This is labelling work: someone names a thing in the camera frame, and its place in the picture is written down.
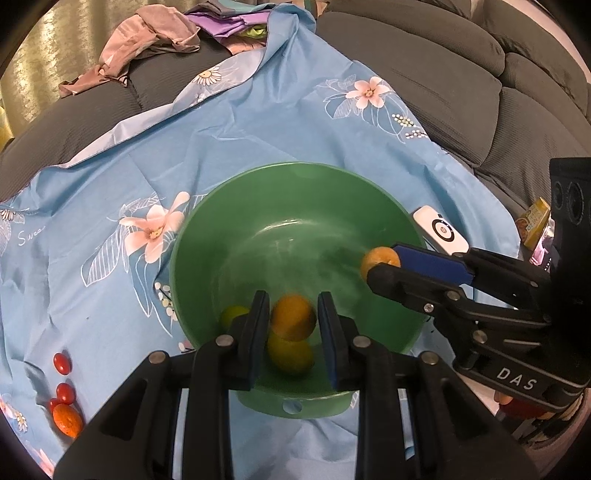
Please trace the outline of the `tan longan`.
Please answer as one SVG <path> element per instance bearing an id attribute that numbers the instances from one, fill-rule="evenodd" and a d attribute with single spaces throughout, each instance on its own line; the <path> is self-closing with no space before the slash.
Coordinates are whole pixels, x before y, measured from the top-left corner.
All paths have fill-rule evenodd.
<path id="1" fill-rule="evenodd" d="M 372 268 L 382 263 L 398 268 L 401 267 L 400 257 L 393 248 L 386 246 L 376 247 L 363 256 L 360 266 L 360 273 L 363 280 L 368 279 L 369 272 Z"/>
<path id="2" fill-rule="evenodd" d="M 315 330 L 317 316 L 307 298 L 301 295 L 283 295 L 273 306 L 270 328 L 283 340 L 307 340 Z"/>

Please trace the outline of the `orange tangerine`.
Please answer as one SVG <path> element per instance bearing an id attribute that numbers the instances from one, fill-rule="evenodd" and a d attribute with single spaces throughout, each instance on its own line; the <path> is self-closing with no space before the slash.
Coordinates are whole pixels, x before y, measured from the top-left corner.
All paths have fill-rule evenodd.
<path id="1" fill-rule="evenodd" d="M 80 414 L 67 404 L 57 404 L 53 408 L 52 418 L 58 430 L 71 439 L 76 439 L 84 428 Z"/>

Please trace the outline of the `red cherry tomato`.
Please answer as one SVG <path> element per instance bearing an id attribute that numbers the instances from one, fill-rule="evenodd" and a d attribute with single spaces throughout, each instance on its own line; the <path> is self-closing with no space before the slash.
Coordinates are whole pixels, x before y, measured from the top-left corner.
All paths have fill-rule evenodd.
<path id="1" fill-rule="evenodd" d="M 69 358 L 61 352 L 58 352 L 53 356 L 53 366 L 55 370 L 63 376 L 69 375 L 72 371 Z"/>
<path id="2" fill-rule="evenodd" d="M 76 400 L 75 389 L 72 385 L 68 383 L 59 383 L 56 387 L 55 393 L 56 398 L 58 399 L 60 404 L 71 405 Z"/>

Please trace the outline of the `small green lime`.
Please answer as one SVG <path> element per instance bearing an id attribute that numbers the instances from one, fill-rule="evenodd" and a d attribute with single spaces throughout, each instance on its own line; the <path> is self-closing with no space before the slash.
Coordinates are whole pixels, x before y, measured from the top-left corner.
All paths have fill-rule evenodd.
<path id="1" fill-rule="evenodd" d="M 236 318 L 249 313 L 249 308 L 242 305 L 230 305 L 225 307 L 218 318 L 218 323 L 221 325 L 224 332 L 228 332 L 233 321 Z"/>

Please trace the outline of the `red cherry tomato hidden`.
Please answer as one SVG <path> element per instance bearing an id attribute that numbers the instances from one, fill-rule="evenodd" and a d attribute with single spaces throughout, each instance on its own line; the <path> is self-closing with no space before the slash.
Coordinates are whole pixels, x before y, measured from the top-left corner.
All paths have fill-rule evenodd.
<path id="1" fill-rule="evenodd" d="M 60 405 L 61 402 L 59 399 L 57 398 L 51 398 L 48 402 L 48 408 L 49 408 L 49 412 L 50 414 L 53 414 L 53 411 L 55 409 L 56 406 Z"/>

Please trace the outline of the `yellow-green lemon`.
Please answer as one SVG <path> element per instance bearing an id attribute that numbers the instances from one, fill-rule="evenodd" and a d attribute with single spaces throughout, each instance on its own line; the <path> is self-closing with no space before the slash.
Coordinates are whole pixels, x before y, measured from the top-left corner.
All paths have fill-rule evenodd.
<path id="1" fill-rule="evenodd" d="M 315 365 L 315 353 L 307 340 L 288 341 L 270 333 L 266 348 L 273 365 L 288 375 L 307 374 Z"/>

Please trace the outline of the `yellow snack box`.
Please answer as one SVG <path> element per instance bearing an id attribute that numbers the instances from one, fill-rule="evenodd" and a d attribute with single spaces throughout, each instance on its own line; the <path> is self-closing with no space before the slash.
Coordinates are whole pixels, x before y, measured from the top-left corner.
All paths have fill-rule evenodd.
<path id="1" fill-rule="evenodd" d="M 533 251 L 538 244 L 550 217 L 550 205 L 539 197 L 516 221 L 522 245 Z"/>

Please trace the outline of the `white remote device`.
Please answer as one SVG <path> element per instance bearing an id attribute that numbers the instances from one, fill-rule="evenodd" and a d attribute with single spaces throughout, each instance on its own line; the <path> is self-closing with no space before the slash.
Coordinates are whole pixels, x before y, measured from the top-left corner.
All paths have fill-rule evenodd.
<path id="1" fill-rule="evenodd" d="M 467 253 L 470 249 L 468 241 L 433 207 L 429 205 L 420 207 L 415 210 L 412 217 L 422 230 L 424 237 L 437 251 L 454 255 Z"/>

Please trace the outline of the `grey sofa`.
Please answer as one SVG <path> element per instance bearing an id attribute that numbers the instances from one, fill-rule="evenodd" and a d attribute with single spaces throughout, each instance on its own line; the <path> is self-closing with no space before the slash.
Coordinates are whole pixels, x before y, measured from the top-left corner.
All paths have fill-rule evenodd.
<path id="1" fill-rule="evenodd" d="M 475 23 L 425 1 L 329 1 L 320 15 L 273 4 L 266 47 L 231 55 L 199 30 L 194 53 L 163 53 L 130 64 L 127 84 L 110 81 L 56 100 L 1 154 L 1 204 L 49 167 L 77 163 L 99 142 L 118 145 L 124 122 L 166 108 L 192 81 L 211 85 L 224 60 L 270 49 L 271 17 L 291 9 L 315 35 L 373 69 L 353 85 L 346 112 L 396 128 L 384 94 L 398 90 L 428 137 L 479 180 L 512 216 L 539 197 L 551 205 L 550 162 L 590 160 L 590 86 L 571 55 L 546 30 L 503 1 L 487 1 Z"/>

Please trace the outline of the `green plastic bowl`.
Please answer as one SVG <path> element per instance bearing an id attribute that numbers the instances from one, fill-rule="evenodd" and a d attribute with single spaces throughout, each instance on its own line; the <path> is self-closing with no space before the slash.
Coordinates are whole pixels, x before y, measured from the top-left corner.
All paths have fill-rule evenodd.
<path id="1" fill-rule="evenodd" d="M 422 244 L 409 213 L 374 183 L 322 164 L 287 163 L 235 176 L 185 219 L 170 261 L 179 324 L 199 347 L 222 333 L 221 313 L 257 291 L 315 301 L 329 292 L 361 334 L 405 353 L 425 316 L 372 293 L 360 266 L 370 249 Z"/>

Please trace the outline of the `purple folded clothes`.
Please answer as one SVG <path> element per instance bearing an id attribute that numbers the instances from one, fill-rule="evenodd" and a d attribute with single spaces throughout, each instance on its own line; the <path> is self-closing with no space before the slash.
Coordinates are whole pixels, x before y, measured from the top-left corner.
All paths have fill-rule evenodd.
<path id="1" fill-rule="evenodd" d="M 231 55 L 266 47 L 274 5 L 242 5 L 233 1 L 201 1 L 184 15 Z"/>

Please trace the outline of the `pink clothes pile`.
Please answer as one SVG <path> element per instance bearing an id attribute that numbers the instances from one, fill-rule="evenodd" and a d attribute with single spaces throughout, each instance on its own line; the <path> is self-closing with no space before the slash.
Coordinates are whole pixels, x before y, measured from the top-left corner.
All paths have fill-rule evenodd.
<path id="1" fill-rule="evenodd" d="M 174 7 L 142 6 L 114 29 L 96 65 L 75 80 L 59 85 L 59 95 L 74 96 L 110 81 L 126 85 L 130 64 L 135 60 L 163 53 L 197 52 L 199 30 Z"/>

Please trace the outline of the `gold patterned curtain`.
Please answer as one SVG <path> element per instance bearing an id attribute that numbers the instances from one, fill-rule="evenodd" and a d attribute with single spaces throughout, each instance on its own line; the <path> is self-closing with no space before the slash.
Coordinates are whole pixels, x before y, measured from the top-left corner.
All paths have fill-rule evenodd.
<path id="1" fill-rule="evenodd" d="M 58 84 L 98 60 L 113 29 L 142 1 L 59 1 L 27 34 L 1 79 L 1 100 L 13 137 L 58 98 Z"/>

